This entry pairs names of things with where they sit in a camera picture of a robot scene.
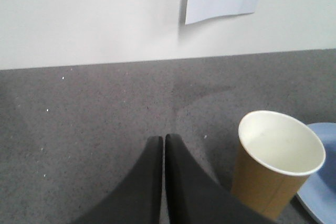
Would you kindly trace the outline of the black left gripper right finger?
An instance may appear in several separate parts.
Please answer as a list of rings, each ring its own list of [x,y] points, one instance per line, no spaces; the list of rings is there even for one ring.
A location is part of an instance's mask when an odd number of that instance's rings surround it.
[[[215,183],[178,134],[165,137],[165,191],[170,223],[272,223]]]

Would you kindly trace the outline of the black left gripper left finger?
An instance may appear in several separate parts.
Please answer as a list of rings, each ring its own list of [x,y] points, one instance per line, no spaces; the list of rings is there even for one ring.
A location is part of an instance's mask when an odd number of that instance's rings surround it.
[[[159,223],[163,138],[148,138],[139,159],[103,201],[73,223]]]

